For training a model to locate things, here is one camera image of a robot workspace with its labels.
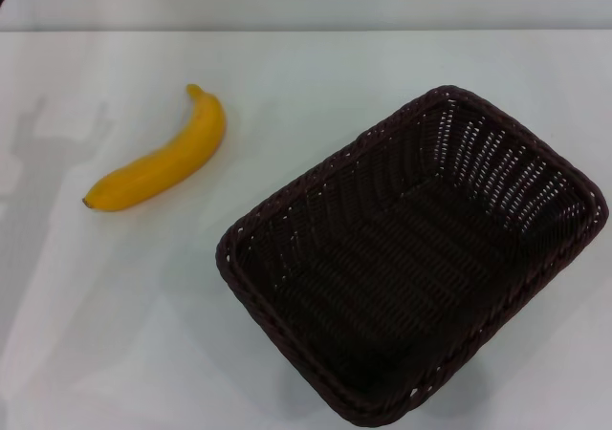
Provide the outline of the yellow banana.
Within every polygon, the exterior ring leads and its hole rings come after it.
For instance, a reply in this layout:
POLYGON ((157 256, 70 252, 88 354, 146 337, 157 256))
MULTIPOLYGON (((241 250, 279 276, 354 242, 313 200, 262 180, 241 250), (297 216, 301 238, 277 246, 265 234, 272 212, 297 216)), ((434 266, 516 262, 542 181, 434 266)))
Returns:
POLYGON ((192 114, 186 126, 163 147, 106 175, 83 198, 94 210, 121 211, 182 182, 219 148, 226 131, 220 100, 196 84, 186 86, 192 114))

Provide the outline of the dark brown woven basket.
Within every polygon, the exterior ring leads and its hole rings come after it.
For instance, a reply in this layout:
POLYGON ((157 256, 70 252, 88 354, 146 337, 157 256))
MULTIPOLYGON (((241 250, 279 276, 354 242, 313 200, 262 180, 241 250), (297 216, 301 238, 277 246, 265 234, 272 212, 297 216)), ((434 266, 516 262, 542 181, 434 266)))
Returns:
POLYGON ((446 85, 254 207, 216 265, 336 413, 380 427, 446 384, 608 215, 574 165, 446 85))

